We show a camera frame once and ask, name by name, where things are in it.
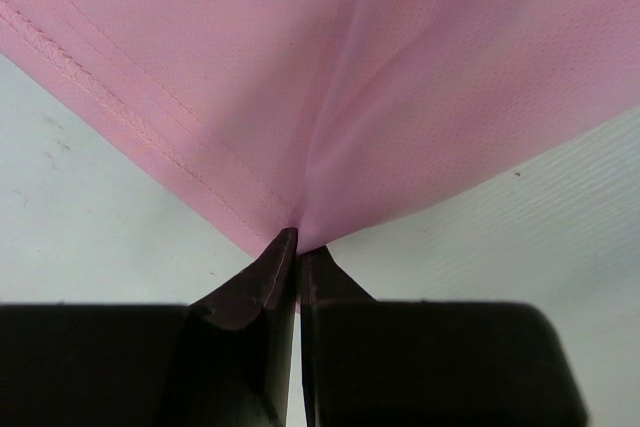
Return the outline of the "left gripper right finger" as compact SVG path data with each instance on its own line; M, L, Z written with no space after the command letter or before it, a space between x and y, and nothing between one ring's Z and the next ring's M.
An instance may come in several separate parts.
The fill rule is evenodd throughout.
M560 339L512 302L379 301L327 248L298 262L311 426L584 426Z

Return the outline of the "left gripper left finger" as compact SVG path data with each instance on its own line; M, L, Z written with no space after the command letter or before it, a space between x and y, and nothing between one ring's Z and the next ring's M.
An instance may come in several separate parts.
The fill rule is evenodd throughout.
M282 426L297 231L191 305L5 304L5 426Z

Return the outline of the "pink t-shirt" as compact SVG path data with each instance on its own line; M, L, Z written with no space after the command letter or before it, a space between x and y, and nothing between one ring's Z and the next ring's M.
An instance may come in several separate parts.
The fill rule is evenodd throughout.
M1 0L1 298L184 301L280 228L389 297L639 289L639 0Z

